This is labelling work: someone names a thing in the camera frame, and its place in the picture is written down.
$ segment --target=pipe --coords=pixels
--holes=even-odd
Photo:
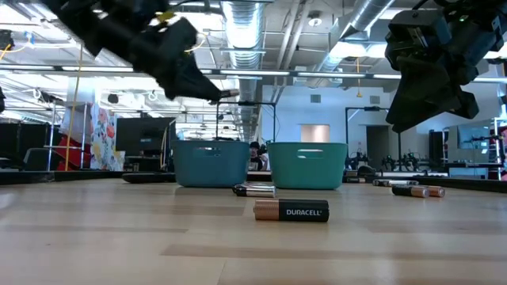
[[[291,65],[292,56],[294,56],[295,48],[298,45],[299,38],[301,37],[303,26],[306,23],[305,20],[308,18],[310,7],[310,1],[306,1],[303,7],[303,12],[301,12],[301,16],[299,17],[299,23],[294,33],[294,37],[292,38],[291,47],[289,48],[287,58],[285,59],[284,69],[288,69],[288,67]]]
[[[367,30],[377,22],[379,17],[391,6],[395,0],[358,0],[354,5],[354,10],[350,14],[349,23],[346,24],[345,28],[341,33],[342,29],[340,25],[334,25],[333,29],[338,29],[340,34],[339,39],[343,40],[347,36],[351,36],[357,32]],[[320,64],[315,67],[314,71],[318,72],[332,72],[334,71],[343,57],[338,54],[331,52],[333,49],[338,49],[338,45],[341,41],[330,47],[330,52],[322,59]]]
[[[379,20],[380,16],[395,0],[359,0],[354,5],[349,23],[340,35],[340,40],[356,32],[367,30]]]
[[[229,48],[243,48],[258,50],[262,42],[262,24],[264,4],[255,2],[224,2],[223,14],[227,19],[226,35]],[[230,53],[231,65],[234,69],[258,70],[261,65],[261,54],[249,51],[235,51]],[[254,101],[257,81],[239,80],[239,100]],[[252,110],[240,109],[243,125],[252,117]],[[250,139],[253,135],[252,127],[245,127],[243,137]]]
[[[288,24],[287,24],[287,28],[285,29],[284,39],[282,40],[280,52],[278,53],[278,59],[276,60],[276,68],[275,69],[280,69],[280,67],[282,66],[282,61],[284,60],[284,56],[285,56],[285,50],[287,49],[288,41],[291,39],[292,28],[294,27],[295,17],[297,16],[298,8],[299,8],[299,2],[294,1],[292,3],[292,7],[291,7],[291,18],[289,19]]]

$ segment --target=duracell battery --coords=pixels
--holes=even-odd
[[[419,182],[412,180],[383,180],[375,179],[373,186],[392,187],[393,185],[419,185]]]
[[[396,196],[408,196],[418,198],[429,197],[428,188],[423,186],[393,185],[392,192]]]
[[[426,186],[431,197],[444,198],[445,189],[440,186]]]
[[[359,177],[346,177],[345,183],[366,183],[366,179]]]
[[[232,192],[240,197],[276,197],[276,188],[265,184],[239,184],[232,188]]]
[[[253,212],[258,221],[327,222],[330,218],[326,200],[259,199]]]

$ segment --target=person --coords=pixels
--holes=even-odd
[[[268,168],[268,158],[265,155],[259,155],[261,145],[259,142],[252,142],[250,144],[250,171],[266,171]]]

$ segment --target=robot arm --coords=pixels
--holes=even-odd
[[[440,10],[398,13],[389,24],[386,58],[402,73],[386,121],[402,132],[450,112],[473,119],[474,94],[464,92],[477,64],[499,51],[507,29],[506,0],[435,0]]]
[[[194,97],[219,101],[223,92],[197,67],[194,54],[197,31],[185,18],[173,16],[166,0],[42,0],[93,55],[107,48],[149,74],[166,97]],[[100,9],[104,13],[95,13]],[[150,26],[158,11],[160,23]]]

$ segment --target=red object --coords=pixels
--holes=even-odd
[[[60,143],[58,146],[67,146],[67,136],[63,135],[62,140],[60,140]],[[69,146],[76,146],[81,147],[80,142],[76,142],[73,139],[71,139],[71,144]],[[65,171],[65,156],[67,150],[65,148],[58,148],[55,149],[56,153],[63,158],[64,161],[60,162],[57,168],[57,171]],[[91,161],[92,155],[90,153],[90,145],[85,145],[85,155],[83,156],[83,168],[89,168],[90,167],[90,161]],[[81,169],[81,150],[69,150],[69,167],[68,170],[80,170]]]

